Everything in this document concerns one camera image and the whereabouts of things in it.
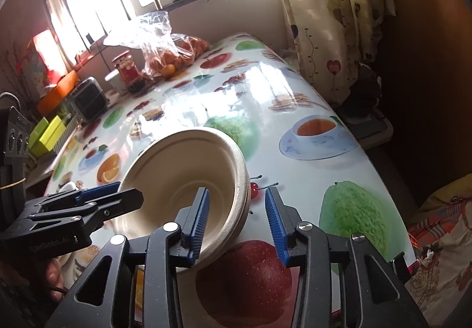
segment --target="red heart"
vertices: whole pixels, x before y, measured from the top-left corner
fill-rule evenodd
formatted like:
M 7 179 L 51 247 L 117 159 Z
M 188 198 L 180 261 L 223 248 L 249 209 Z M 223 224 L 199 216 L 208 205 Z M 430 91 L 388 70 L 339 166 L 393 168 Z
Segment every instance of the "red heart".
M 333 75 L 337 75 L 341 70 L 341 63 L 339 62 L 339 60 L 328 60 L 326 63 L 326 68 Z

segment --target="curtain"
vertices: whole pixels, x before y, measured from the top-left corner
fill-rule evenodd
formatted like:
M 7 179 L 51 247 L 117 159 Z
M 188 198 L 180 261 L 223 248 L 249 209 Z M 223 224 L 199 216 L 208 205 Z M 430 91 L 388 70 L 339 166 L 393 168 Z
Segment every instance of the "curtain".
M 359 62 L 374 61 L 393 0 L 283 0 L 300 74 L 333 106 L 348 97 Z

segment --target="clear plastic bag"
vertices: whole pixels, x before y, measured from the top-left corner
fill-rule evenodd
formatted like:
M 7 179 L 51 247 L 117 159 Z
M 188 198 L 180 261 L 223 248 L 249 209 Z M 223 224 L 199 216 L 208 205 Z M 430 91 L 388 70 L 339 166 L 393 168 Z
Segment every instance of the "clear plastic bag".
M 146 61 L 143 72 L 151 79 L 170 77 L 209 49 L 209 43 L 202 39 L 171 32 L 167 12 L 156 11 L 114 29 L 103 44 L 141 48 Z

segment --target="jar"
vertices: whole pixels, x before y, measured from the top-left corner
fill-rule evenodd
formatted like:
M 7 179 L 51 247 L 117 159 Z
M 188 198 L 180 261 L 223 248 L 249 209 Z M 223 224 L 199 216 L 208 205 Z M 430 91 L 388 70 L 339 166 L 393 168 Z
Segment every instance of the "jar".
M 146 82 L 139 73 L 130 51 L 125 51 L 116 56 L 112 62 L 115 64 L 129 92 L 133 94 L 145 87 Z

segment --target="bowl rim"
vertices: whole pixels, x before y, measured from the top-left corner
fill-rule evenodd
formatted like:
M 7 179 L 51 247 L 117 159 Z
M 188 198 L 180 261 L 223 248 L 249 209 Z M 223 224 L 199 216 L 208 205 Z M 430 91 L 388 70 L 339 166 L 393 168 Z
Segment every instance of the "bowl rim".
M 230 158 L 233 165 L 233 175 L 235 176 L 233 204 L 231 205 L 230 213 L 216 238 L 213 239 L 207 247 L 202 248 L 199 259 L 192 267 L 200 268 L 207 266 L 224 253 L 225 248 L 228 247 L 241 232 L 249 213 L 249 174 L 247 172 L 244 156 L 242 155 L 239 146 L 232 138 L 224 132 L 210 127 L 190 127 L 171 133 L 162 139 L 152 142 L 152 144 L 143 150 L 124 174 L 118 191 L 122 191 L 123 188 L 129 187 L 129 180 L 134 178 L 137 175 L 137 172 L 141 170 L 141 168 L 155 154 L 158 154 L 160 151 L 172 144 L 185 141 L 187 138 L 202 139 L 218 143 L 226 150 L 227 156 Z M 120 221 L 123 220 L 124 217 L 126 217 L 126 215 L 114 218 L 111 222 L 115 233 L 126 236 L 123 227 L 120 226 Z

